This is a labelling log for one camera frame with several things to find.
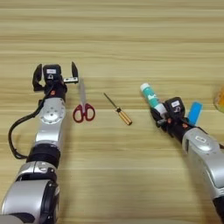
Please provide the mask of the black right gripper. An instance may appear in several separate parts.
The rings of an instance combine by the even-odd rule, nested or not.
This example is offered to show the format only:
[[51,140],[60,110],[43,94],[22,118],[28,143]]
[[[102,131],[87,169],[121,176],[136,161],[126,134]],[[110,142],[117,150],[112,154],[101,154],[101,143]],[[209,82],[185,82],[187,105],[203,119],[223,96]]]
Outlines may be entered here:
[[154,108],[150,109],[150,113],[157,127],[167,132],[171,137],[175,137],[180,143],[183,141],[185,133],[194,128],[194,125],[190,124],[183,115],[170,116],[166,114],[163,118]]

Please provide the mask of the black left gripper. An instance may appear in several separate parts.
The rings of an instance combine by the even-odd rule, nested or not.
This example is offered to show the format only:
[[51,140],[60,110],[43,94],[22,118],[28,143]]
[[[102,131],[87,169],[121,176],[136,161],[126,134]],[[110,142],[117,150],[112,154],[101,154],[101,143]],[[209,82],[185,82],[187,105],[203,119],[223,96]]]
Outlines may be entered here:
[[[62,80],[53,80],[45,84],[45,98],[61,98],[66,100],[67,84],[77,84],[79,82],[78,69],[75,63],[72,61],[72,75],[70,78],[63,78]],[[39,84],[42,78],[42,65],[39,64],[32,78],[33,91],[43,91],[44,87]]]

